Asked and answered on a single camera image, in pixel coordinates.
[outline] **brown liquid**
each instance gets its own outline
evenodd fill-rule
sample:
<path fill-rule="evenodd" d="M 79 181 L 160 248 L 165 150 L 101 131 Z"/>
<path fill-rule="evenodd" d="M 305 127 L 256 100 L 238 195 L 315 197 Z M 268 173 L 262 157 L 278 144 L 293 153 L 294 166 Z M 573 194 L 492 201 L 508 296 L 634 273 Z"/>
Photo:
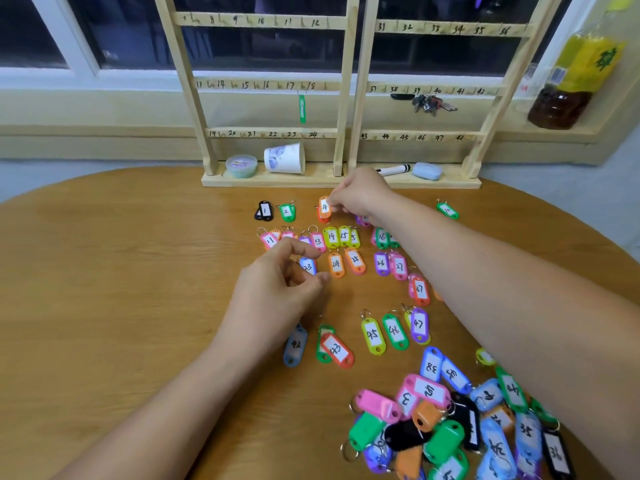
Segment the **brown liquid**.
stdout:
<path fill-rule="evenodd" d="M 540 128 L 569 130 L 592 97 L 593 93 L 568 93 L 546 85 L 529 111 L 529 120 Z"/>

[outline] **pile of key tags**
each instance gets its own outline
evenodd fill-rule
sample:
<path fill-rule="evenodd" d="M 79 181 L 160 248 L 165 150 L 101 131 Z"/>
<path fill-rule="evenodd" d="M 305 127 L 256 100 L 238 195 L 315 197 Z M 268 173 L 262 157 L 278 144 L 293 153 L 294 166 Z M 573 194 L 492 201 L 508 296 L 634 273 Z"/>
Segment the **pile of key tags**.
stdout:
<path fill-rule="evenodd" d="M 445 111 L 458 110 L 457 107 L 443 102 L 439 97 L 428 94 L 418 94 L 413 98 L 411 104 L 413 104 L 414 112 L 418 112 L 422 108 L 424 112 L 430 112 L 434 116 L 436 116 L 436 112 L 439 109 L 444 109 Z"/>
<path fill-rule="evenodd" d="M 573 480 L 557 419 L 484 349 L 476 361 L 495 366 L 497 377 L 473 387 L 451 359 L 427 347 L 420 375 L 405 377 L 395 399 L 359 391 L 342 457 L 362 455 L 373 473 L 395 472 L 400 480 L 463 480 L 472 452 L 483 455 L 476 480 L 540 480 L 542 461 L 554 480 Z"/>

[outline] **round table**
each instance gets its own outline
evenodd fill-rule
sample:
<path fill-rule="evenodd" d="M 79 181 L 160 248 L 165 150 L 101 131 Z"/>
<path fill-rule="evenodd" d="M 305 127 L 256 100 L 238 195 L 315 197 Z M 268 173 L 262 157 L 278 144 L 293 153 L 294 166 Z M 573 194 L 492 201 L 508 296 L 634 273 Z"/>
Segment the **round table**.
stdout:
<path fill-rule="evenodd" d="M 264 252 L 256 236 L 263 224 L 253 218 L 258 202 L 273 204 L 272 228 L 284 225 L 277 204 L 295 201 L 292 225 L 300 232 L 319 225 L 314 206 L 329 193 L 203 188 L 201 173 L 117 170 L 0 205 L 0 465 L 6 478 L 52 475 L 207 346 L 240 269 Z M 401 193 L 430 207 L 446 200 L 460 223 L 640 302 L 640 266 L 544 201 L 486 180 L 480 190 Z M 332 219 L 334 226 L 348 223 L 351 216 Z M 407 282 L 374 272 L 370 235 L 360 229 L 367 272 L 348 271 L 332 282 L 323 309 L 303 321 L 310 338 L 300 366 L 285 367 L 280 350 L 254 373 L 214 429 L 193 478 L 373 478 L 364 461 L 347 463 L 340 455 L 354 421 L 349 402 L 363 388 L 395 397 L 404 377 L 418 372 L 424 348 L 412 342 L 405 351 L 368 352 L 360 311 L 380 319 L 410 303 Z M 328 268 L 326 256 L 319 268 Z M 491 367 L 476 364 L 479 345 L 448 307 L 432 299 L 426 309 L 432 345 L 474 384 L 492 377 Z M 317 321 L 333 325 L 353 350 L 351 369 L 316 360 Z M 609 477 L 563 432 L 578 478 Z M 468 457 L 471 478 L 480 457 Z"/>

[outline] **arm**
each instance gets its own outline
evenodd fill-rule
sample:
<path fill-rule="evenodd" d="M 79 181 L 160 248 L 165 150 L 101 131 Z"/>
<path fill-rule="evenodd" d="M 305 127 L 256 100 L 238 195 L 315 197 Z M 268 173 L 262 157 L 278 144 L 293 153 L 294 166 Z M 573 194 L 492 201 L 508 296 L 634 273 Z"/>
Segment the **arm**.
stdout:
<path fill-rule="evenodd" d="M 238 387 L 284 343 L 328 282 L 328 273 L 308 274 L 289 259 L 292 253 L 314 259 L 321 254 L 283 239 L 243 269 L 222 325 L 203 354 L 52 480 L 185 478 Z"/>
<path fill-rule="evenodd" d="M 469 332 L 619 479 L 640 451 L 640 308 L 393 193 L 370 169 L 330 204 L 402 244 Z"/>

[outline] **paper cup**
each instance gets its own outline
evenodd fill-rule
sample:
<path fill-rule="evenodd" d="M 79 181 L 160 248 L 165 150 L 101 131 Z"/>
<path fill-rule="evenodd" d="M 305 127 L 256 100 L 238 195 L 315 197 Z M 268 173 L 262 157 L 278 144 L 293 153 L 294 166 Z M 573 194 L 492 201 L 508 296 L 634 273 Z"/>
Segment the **paper cup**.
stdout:
<path fill-rule="evenodd" d="M 305 172 L 305 149 L 302 143 L 285 144 L 264 151 L 264 166 L 280 173 Z"/>

